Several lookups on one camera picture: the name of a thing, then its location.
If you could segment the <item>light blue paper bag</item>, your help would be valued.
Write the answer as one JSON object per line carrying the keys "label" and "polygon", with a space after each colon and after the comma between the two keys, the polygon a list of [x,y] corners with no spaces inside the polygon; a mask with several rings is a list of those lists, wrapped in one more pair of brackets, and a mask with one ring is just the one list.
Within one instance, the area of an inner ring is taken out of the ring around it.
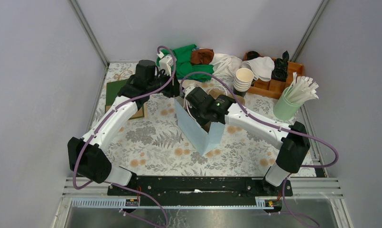
{"label": "light blue paper bag", "polygon": [[187,139],[200,155],[206,155],[209,151],[214,150],[220,144],[224,133],[224,123],[209,122],[205,126],[200,126],[194,117],[190,114],[190,104],[184,96],[175,99],[175,111],[177,115],[177,124]]}

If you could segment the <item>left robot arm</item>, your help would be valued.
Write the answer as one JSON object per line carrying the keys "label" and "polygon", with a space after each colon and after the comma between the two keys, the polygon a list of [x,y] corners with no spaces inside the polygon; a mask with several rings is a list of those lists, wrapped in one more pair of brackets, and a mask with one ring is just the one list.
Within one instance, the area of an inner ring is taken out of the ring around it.
{"label": "left robot arm", "polygon": [[171,55],[162,56],[157,64],[152,60],[139,61],[135,73],[120,88],[100,121],[81,138],[69,140],[69,166],[74,174],[88,178],[89,182],[119,185],[123,194],[133,194],[137,188],[136,181],[131,179],[133,173],[113,166],[105,152],[123,125],[143,108],[151,95],[158,93],[179,96],[176,60]]}

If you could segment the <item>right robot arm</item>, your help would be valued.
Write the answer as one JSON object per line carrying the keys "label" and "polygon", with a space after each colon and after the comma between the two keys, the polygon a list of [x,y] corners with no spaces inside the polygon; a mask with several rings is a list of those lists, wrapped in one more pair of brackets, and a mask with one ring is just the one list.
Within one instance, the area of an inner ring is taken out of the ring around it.
{"label": "right robot arm", "polygon": [[184,89],[184,98],[191,105],[191,115],[202,125],[207,122],[240,127],[254,134],[279,150],[275,163],[269,168],[262,182],[262,191],[269,196],[280,190],[283,180],[292,173],[298,173],[310,149],[304,124],[279,123],[238,104],[227,95],[213,98],[200,87],[190,85]]}

